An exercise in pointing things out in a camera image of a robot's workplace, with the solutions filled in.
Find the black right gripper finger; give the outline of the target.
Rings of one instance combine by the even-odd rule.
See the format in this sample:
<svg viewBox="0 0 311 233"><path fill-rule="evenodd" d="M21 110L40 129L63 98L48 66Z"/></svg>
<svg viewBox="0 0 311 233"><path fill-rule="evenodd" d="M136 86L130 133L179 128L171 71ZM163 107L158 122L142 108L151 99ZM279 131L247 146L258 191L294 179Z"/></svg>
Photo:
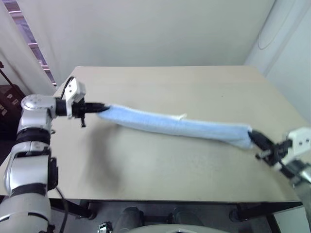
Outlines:
<svg viewBox="0 0 311 233"><path fill-rule="evenodd" d="M272 142L261 132L252 130L251 132L248 132L248 135L251 142L255 144L258 148L272 148L274 146L274 142Z"/></svg>
<svg viewBox="0 0 311 233"><path fill-rule="evenodd" d="M266 151L271 148L271 141L266 137L252 137L251 141L262 151Z"/></svg>

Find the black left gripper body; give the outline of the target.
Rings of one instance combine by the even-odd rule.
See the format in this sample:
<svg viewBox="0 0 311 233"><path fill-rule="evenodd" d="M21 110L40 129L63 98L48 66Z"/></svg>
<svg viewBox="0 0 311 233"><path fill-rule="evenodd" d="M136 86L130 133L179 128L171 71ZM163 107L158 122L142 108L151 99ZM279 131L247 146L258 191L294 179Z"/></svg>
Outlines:
<svg viewBox="0 0 311 233"><path fill-rule="evenodd" d="M92 104L86 103L85 99L82 98L79 102L74 102L72 105L72 116L76 119L81 120L81 127L85 128L85 114L93 113Z"/></svg>

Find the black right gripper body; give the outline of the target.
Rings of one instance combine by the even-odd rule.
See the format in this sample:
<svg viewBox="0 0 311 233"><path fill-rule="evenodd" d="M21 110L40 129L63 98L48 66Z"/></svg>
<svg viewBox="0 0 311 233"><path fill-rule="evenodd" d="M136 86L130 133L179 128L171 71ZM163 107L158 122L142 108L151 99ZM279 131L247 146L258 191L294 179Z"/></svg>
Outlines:
<svg viewBox="0 0 311 233"><path fill-rule="evenodd" d="M288 149L291 148L292 145L293 141L287 139L281 143L274 144L269 150L256 154L256 158L265 161L269 166L274 166L287 155Z"/></svg>

